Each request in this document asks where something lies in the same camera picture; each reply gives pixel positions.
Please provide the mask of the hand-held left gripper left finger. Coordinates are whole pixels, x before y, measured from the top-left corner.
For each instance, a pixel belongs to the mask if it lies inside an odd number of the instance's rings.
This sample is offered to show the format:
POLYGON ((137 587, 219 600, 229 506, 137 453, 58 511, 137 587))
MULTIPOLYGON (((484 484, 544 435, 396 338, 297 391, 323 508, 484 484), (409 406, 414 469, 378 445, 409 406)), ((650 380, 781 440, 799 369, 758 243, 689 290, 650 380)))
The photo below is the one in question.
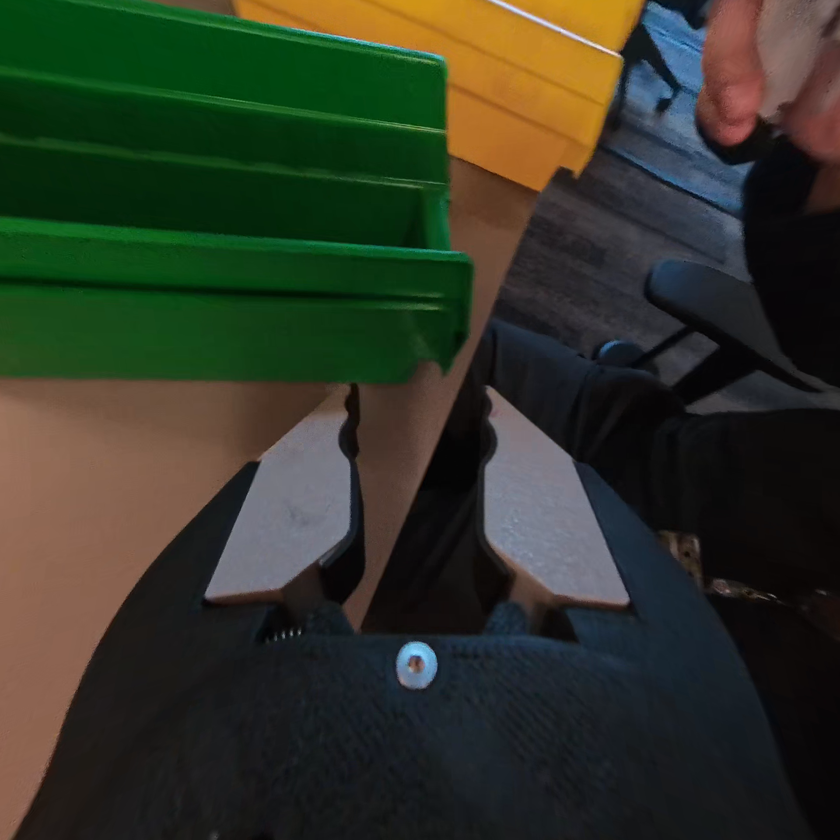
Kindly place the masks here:
POLYGON ((213 604, 344 604, 364 573, 356 385, 337 385, 260 458, 206 588, 213 604))

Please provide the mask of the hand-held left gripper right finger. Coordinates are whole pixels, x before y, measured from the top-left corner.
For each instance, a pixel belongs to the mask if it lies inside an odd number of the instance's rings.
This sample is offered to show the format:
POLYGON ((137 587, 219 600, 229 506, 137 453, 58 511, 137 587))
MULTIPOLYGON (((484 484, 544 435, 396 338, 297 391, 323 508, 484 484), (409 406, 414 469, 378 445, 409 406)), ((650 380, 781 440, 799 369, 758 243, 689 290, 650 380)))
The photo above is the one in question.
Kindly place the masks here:
POLYGON ((497 390, 485 390, 480 537, 521 608, 627 608, 629 594, 577 466, 497 390))

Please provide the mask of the green plastic bin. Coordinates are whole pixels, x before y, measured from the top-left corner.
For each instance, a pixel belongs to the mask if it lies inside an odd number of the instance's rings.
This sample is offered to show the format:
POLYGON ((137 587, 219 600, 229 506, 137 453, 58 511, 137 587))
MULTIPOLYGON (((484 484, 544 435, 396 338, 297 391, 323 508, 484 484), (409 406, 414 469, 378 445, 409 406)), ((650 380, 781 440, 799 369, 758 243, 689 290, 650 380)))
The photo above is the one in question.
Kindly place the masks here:
POLYGON ((446 249, 445 60, 146 2, 1 3, 2 215, 446 249))
POLYGON ((473 265, 451 250, 2 217, 2 377, 399 384, 447 371, 473 265))

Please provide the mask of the yellow plastic bin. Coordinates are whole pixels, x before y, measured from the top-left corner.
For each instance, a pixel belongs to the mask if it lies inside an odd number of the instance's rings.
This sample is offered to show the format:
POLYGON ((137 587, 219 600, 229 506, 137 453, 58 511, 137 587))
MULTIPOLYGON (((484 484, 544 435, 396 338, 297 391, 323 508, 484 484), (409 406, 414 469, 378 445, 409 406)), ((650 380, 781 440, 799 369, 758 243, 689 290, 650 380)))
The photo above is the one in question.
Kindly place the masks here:
POLYGON ((579 175, 601 136, 620 52, 501 1, 240 1, 242 18, 446 59, 448 150, 540 192, 579 175))
POLYGON ((619 53, 639 23, 645 1, 509 1, 513 7, 619 53))

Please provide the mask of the person's right forearm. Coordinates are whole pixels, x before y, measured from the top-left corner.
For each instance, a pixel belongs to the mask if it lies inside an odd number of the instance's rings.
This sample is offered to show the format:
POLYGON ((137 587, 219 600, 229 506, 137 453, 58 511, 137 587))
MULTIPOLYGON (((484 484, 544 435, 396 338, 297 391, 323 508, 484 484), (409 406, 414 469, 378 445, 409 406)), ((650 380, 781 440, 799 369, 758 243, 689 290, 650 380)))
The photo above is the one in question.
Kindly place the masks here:
POLYGON ((839 212, 808 208, 820 165, 785 137, 743 187, 744 253, 784 354, 802 373, 839 386, 839 212))

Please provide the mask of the person's dark trousers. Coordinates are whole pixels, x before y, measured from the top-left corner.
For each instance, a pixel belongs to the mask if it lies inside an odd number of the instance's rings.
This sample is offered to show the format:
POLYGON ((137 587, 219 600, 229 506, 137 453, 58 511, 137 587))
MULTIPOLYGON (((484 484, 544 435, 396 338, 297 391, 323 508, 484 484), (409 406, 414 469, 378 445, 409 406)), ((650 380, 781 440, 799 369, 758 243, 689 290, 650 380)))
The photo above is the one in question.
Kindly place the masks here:
POLYGON ((698 414, 650 374, 498 320, 481 337, 364 629, 469 633, 487 595, 463 571, 480 423, 494 389, 592 468, 657 535, 695 538, 705 578, 838 604, 839 418, 826 408, 698 414))

